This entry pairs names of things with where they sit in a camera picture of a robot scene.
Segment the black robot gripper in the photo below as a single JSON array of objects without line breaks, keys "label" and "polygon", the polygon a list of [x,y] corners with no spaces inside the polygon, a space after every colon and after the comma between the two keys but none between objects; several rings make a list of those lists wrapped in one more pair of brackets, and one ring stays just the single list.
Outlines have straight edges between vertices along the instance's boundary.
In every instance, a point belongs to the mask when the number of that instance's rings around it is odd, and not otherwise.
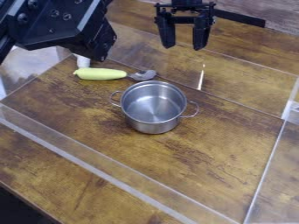
[{"label": "black robot gripper", "polygon": [[156,3],[153,22],[157,25],[164,48],[175,46],[175,24],[193,24],[192,47],[199,51],[208,44],[211,26],[215,23],[213,1],[171,0],[169,3]]}]

